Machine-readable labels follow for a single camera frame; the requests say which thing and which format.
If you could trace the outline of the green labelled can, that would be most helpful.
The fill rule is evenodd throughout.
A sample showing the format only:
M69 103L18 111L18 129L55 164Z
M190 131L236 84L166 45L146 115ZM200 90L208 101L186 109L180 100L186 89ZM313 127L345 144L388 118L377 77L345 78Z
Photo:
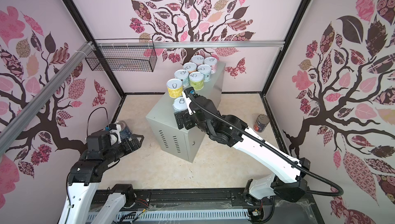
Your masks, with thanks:
M192 72L189 74L190 87L194 90L202 90L204 88L204 75L200 72Z

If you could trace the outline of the brown labelled can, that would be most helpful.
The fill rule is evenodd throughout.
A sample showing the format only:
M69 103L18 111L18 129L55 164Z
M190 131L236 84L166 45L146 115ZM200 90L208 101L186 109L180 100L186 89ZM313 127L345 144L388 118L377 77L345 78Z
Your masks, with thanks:
M256 132L263 132L269 123L270 123L269 117L265 114L260 114L256 118L254 124L254 130Z

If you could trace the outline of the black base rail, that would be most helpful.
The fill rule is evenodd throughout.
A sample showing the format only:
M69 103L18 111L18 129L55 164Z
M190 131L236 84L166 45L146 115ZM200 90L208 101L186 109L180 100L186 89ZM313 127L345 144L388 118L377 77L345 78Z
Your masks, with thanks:
M130 208L121 211L137 211L148 207L154 210L164 208L204 208L204 209L248 209L270 207L272 201L246 200L243 188L221 189L141 189L135 190L136 202Z

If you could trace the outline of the aluminium rail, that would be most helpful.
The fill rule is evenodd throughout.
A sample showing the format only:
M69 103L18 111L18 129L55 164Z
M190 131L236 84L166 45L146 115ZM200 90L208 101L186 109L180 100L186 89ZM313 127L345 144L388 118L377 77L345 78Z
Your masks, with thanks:
M96 42L99 47L152 47L172 48L283 48L284 41L206 41L206 42Z
M45 103L52 97L55 91L65 82L67 77L78 64L94 49L93 43L87 41L84 43L71 57L71 59L55 74L55 76L47 83L40 92L35 95L21 113L11 121L1 133L1 155L11 146L17 139L19 134L29 125L31 120L41 110Z

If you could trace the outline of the yellow labelled can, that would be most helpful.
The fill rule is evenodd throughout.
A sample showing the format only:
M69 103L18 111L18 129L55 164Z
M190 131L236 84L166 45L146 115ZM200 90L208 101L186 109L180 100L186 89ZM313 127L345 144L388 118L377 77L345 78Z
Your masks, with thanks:
M183 93L183 83L181 80L173 78L166 83L168 94L171 98L178 98Z

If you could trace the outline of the back aluminium rail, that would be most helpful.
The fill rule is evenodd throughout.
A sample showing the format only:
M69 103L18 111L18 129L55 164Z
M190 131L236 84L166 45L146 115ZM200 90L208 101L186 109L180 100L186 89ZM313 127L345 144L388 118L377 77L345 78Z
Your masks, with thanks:
M99 47L152 47L172 48L283 48L284 41L206 41L206 42L96 42Z

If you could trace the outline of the left aluminium rail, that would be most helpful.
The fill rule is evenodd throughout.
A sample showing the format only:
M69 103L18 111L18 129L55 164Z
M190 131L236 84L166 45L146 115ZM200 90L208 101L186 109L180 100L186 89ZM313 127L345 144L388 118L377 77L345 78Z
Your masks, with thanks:
M71 57L71 59L55 74L55 76L47 83L40 92L35 95L21 113L11 121L1 133L1 155L11 146L17 139L19 134L29 125L31 120L41 110L45 103L52 97L55 91L65 82L67 77L78 64L94 49L93 43L87 41L84 43Z

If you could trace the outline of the tall blue labelled can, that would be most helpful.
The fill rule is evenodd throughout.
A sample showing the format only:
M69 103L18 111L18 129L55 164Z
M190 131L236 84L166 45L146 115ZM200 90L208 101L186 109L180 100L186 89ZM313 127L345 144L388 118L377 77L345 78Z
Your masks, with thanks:
M127 123L125 121L118 121L117 124L119 124L121 127L121 131L119 132L121 139L129 139L132 135L132 132Z

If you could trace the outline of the small light blue can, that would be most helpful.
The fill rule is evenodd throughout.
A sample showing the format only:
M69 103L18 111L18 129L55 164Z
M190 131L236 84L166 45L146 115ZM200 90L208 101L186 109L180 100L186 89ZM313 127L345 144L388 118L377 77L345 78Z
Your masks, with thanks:
M190 86L190 82L189 82L189 72L186 70L177 70L174 73L174 77L176 79L179 79L182 81L183 83L183 88L186 89Z

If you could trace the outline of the pink white labelled can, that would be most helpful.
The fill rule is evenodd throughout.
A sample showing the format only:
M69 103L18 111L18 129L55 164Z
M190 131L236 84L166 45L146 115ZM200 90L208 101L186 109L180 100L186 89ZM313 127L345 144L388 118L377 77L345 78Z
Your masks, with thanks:
M218 60L215 57L207 57L204 59L204 63L211 67L211 73L215 74L217 72Z

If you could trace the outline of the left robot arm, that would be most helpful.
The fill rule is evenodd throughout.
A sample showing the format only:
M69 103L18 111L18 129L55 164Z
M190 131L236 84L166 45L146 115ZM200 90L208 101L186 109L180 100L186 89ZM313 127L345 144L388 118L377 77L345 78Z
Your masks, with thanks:
M132 134L120 139L114 133L101 130L86 138L87 150L72 166L66 180L66 201L59 219L61 224L84 224L104 173L120 159L138 150L143 135ZM116 184L109 191L105 205L94 219L95 224L111 224L122 208L131 208L136 194L131 184Z

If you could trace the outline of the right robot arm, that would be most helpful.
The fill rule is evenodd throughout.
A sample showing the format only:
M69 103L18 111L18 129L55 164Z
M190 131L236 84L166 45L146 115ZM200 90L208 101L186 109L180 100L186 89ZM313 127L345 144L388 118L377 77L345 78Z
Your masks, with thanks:
M340 197L343 189L336 183L310 171L310 161L297 159L261 138L248 124L234 115L221 115L213 102L195 92L184 93L185 111L175 115L179 129L198 128L219 144L241 151L272 173L250 180L245 188L247 201L277 196L297 202L306 193Z

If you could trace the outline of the grey teal can front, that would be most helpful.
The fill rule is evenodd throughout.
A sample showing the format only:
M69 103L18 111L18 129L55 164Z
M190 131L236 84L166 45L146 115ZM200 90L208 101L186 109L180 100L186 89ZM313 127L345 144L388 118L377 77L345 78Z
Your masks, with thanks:
M197 67L197 71L203 74L204 76L203 81L205 83L211 80L211 66L207 64L201 64Z

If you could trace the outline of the orange labelled can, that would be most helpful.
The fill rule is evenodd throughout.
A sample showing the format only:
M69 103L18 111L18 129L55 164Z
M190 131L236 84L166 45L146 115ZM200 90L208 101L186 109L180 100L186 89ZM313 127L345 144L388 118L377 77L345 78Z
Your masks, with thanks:
M183 65L183 69L188 73L193 73L197 71L197 65L193 62L187 62Z

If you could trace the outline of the black corner frame post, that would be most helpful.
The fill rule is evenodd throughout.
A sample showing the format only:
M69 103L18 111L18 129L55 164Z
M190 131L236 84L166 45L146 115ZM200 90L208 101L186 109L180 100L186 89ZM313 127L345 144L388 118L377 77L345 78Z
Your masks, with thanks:
M114 86L115 90L117 91L118 95L121 99L125 98L126 94L123 91L120 83L118 82L117 78L115 77L114 73L110 69L109 64L105 60L104 55L102 54L101 49L98 48L96 40L94 39L92 33L90 32L87 24L85 23L82 15L80 14L77 6L75 5L73 0L62 0L66 8L68 9L70 15L74 19L75 23L77 24L78 28L80 29L82 35L86 39L86 41L91 42L94 49L96 50L95 54L99 60L99 63L102 65L105 73L109 77L112 85Z

